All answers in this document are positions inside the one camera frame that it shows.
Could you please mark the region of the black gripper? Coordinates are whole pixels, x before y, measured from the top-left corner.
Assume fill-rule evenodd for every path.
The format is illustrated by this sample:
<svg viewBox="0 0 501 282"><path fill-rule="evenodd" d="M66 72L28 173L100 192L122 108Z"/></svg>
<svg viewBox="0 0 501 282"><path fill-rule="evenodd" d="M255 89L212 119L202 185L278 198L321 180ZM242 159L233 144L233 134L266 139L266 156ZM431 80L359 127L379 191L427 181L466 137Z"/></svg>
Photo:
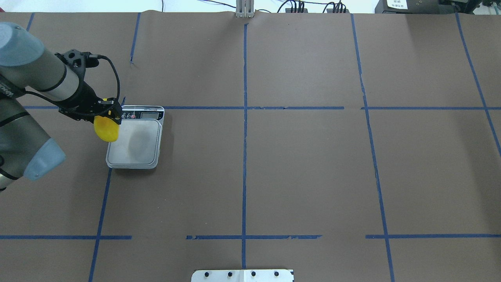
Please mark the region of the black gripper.
<svg viewBox="0 0 501 282"><path fill-rule="evenodd" d="M118 98L102 100L86 82L82 82L77 91L58 106L59 113L74 120L93 120L95 117L96 124L122 123L123 110Z"/></svg>

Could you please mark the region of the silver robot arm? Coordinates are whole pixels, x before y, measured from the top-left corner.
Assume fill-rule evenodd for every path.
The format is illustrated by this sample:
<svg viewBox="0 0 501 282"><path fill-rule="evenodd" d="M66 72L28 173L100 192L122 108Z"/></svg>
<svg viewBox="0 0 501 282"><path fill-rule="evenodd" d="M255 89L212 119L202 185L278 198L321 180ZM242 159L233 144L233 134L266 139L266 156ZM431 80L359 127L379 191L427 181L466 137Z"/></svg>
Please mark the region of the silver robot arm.
<svg viewBox="0 0 501 282"><path fill-rule="evenodd" d="M32 95L55 105L72 120L93 124L105 142L119 137L121 85L111 59L72 49L52 53L43 42L13 22L1 22L0 43L0 187L21 178L36 181L64 162L57 142L30 115L19 98ZM85 81L88 68L106 60L115 75L117 94L99 98Z"/></svg>

